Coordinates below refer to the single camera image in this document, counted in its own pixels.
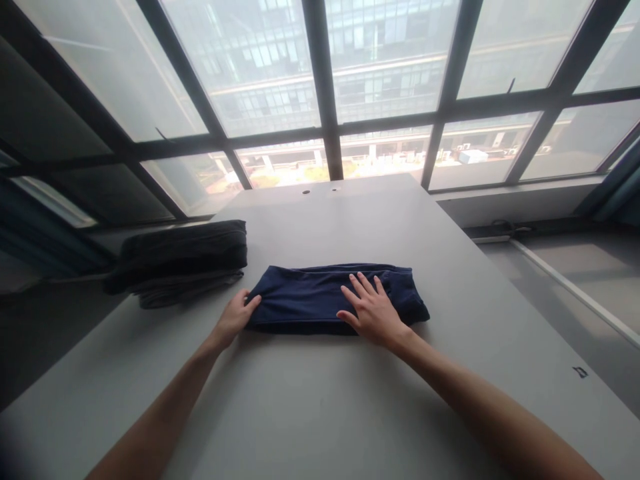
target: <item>wrist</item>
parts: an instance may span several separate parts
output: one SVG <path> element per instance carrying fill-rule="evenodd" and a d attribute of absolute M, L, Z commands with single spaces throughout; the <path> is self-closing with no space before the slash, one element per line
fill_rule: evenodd
<path fill-rule="evenodd" d="M 402 328 L 398 329 L 390 338 L 387 339 L 385 347 L 387 350 L 392 352 L 394 355 L 398 355 L 401 350 L 406 348 L 406 346 L 418 335 L 416 332 L 411 330 L 404 323 L 402 324 Z"/>

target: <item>window frame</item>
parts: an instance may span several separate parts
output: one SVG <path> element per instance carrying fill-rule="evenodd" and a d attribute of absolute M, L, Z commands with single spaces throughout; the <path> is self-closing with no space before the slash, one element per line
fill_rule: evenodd
<path fill-rule="evenodd" d="M 10 145 L 0 140 L 0 149 L 18 162 L 18 165 L 0 169 L 0 173 L 9 178 L 25 175 L 36 177 L 58 190 L 78 208 L 99 222 L 98 226 L 89 227 L 90 229 L 112 229 L 144 225 L 145 222 L 132 224 L 108 222 L 102 216 L 96 215 L 92 208 L 56 182 L 53 174 L 78 168 L 123 164 L 174 216 L 173 220 L 163 222 L 182 223 L 202 218 L 188 217 L 150 176 L 141 162 L 222 151 L 226 154 L 242 187 L 248 190 L 252 189 L 252 185 L 235 152 L 236 149 L 322 139 L 327 154 L 329 178 L 334 181 L 343 179 L 340 137 L 357 133 L 431 126 L 431 138 L 421 177 L 423 188 L 428 189 L 446 123 L 533 111 L 542 112 L 503 182 L 438 190 L 438 192 L 467 191 L 520 183 L 548 182 L 569 177 L 606 175 L 610 166 L 626 151 L 628 146 L 640 138 L 639 121 L 629 134 L 620 140 L 618 146 L 603 160 L 595 172 L 530 181 L 521 180 L 522 174 L 563 109 L 640 99 L 640 86 L 574 94 L 579 82 L 623 14 L 629 0 L 594 0 L 546 88 L 458 99 L 458 91 L 483 4 L 480 0 L 460 0 L 437 109 L 432 112 L 345 124 L 338 124 L 336 115 L 325 2 L 322 0 L 301 0 L 301 2 L 321 126 L 229 138 L 216 116 L 207 93 L 182 48 L 160 0 L 137 0 L 138 6 L 144 13 L 208 130 L 208 133 L 202 135 L 142 143 L 135 143 L 128 137 L 56 50 L 46 39 L 42 38 L 23 12 L 13 2 L 3 2 L 0 4 L 0 29 L 5 40 L 56 90 L 113 153 L 37 163 L 20 155 Z"/>

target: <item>table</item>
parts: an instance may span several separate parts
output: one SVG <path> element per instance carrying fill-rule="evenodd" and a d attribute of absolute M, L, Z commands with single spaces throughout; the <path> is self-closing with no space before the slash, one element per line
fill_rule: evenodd
<path fill-rule="evenodd" d="M 238 285 L 158 311 L 127 298 L 0 415 L 30 475 L 86 475 L 268 265 L 375 262 L 414 269 L 431 313 L 416 330 L 432 345 L 518 400 L 605 478 L 636 478 L 640 421 L 409 174 L 244 191 L 214 220 L 234 218 L 246 220 L 249 245 Z M 387 352 L 358 337 L 258 333 L 242 334 L 218 360 L 165 474 L 503 476 Z"/>

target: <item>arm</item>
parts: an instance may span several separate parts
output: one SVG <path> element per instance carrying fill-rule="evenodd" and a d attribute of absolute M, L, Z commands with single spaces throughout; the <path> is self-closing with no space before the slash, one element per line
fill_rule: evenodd
<path fill-rule="evenodd" d="M 357 317 L 339 311 L 338 318 L 415 370 L 510 472 L 526 479 L 602 480 L 578 452 L 518 402 L 456 365 L 402 323 L 377 277 L 375 289 L 361 273 L 358 279 L 350 278 L 358 295 L 344 286 L 342 291 Z"/>
<path fill-rule="evenodd" d="M 87 480 L 160 478 L 218 355 L 260 304 L 258 295 L 245 306 L 248 294 L 244 289 L 232 298 L 203 344 Z"/>

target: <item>black folded clothing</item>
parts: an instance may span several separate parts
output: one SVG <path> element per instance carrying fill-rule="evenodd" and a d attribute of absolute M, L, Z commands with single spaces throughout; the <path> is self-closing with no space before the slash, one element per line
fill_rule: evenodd
<path fill-rule="evenodd" d="M 156 309 L 184 303 L 210 290 L 232 285 L 242 278 L 242 270 L 214 270 L 198 275 L 176 275 L 148 280 L 128 292 L 138 295 L 140 308 Z"/>
<path fill-rule="evenodd" d="M 163 277 L 246 266 L 247 229 L 242 220 L 162 230 L 128 238 L 103 289 L 115 295 Z"/>

